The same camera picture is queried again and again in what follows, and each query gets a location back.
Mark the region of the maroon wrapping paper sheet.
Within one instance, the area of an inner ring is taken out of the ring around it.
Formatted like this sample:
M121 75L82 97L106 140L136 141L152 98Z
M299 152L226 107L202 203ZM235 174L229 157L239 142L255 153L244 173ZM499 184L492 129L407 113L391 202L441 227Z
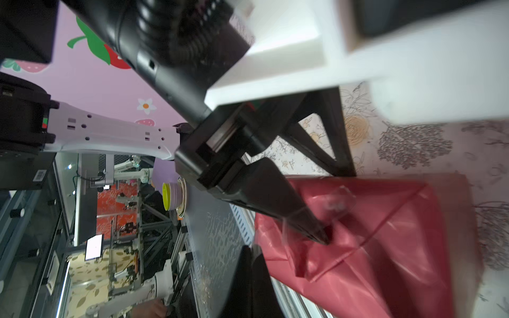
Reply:
M336 317L470 317L483 265L467 178L291 177L308 196L346 186L356 197L327 246L282 242L281 221L255 219L270 275Z

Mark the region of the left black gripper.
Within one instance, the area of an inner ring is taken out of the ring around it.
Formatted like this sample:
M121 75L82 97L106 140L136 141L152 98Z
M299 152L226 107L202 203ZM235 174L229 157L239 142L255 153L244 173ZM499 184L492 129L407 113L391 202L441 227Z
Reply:
M176 153L180 175L222 199L293 196L267 158L244 163L282 133L304 94L259 108L210 109L205 94L246 53L225 1L68 1L67 6L193 127Z

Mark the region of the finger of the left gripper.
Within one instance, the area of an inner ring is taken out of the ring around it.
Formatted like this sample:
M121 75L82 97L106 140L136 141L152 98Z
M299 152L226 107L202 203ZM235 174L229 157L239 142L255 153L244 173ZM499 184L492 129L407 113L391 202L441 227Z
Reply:
M332 176L357 175L338 87L299 94L280 137Z
M228 160L214 165L214 196L220 200L285 221L298 233L322 245L330 239L324 225L310 211L275 163L262 158L245 164Z

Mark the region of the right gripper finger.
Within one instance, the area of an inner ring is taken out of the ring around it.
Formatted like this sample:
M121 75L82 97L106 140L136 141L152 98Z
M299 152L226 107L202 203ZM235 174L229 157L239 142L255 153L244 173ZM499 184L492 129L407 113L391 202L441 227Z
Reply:
M220 317L284 317L262 249L244 246Z

